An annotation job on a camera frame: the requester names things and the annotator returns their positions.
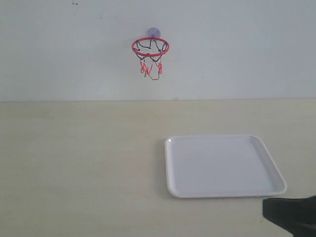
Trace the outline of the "white plastic tray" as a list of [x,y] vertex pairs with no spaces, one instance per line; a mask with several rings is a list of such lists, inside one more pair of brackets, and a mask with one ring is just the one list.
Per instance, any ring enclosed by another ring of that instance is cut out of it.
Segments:
[[287,190],[254,135],[172,136],[164,150],[167,188],[177,198],[271,197]]

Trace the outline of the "clear suction cup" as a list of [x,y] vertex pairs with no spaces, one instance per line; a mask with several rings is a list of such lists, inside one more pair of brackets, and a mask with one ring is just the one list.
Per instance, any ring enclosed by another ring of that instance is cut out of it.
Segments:
[[160,30],[157,28],[149,28],[147,30],[147,35],[151,38],[160,38],[161,33]]

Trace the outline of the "red mini basketball hoop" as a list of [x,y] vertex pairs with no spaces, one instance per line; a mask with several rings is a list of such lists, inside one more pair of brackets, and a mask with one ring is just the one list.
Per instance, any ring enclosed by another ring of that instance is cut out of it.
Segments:
[[158,37],[145,37],[131,45],[140,64],[140,73],[153,81],[159,80],[162,74],[162,58],[169,51],[170,44]]

